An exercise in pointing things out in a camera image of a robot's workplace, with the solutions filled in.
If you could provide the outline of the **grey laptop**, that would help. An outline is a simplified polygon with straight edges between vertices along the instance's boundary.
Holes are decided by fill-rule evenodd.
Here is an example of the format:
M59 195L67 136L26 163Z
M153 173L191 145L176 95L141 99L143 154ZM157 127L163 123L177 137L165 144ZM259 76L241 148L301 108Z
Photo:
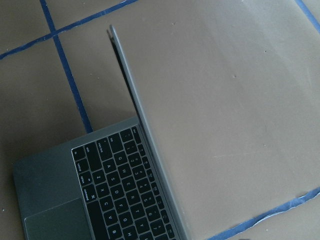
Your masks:
M119 37L107 33L136 116L14 165L27 240L187 238Z

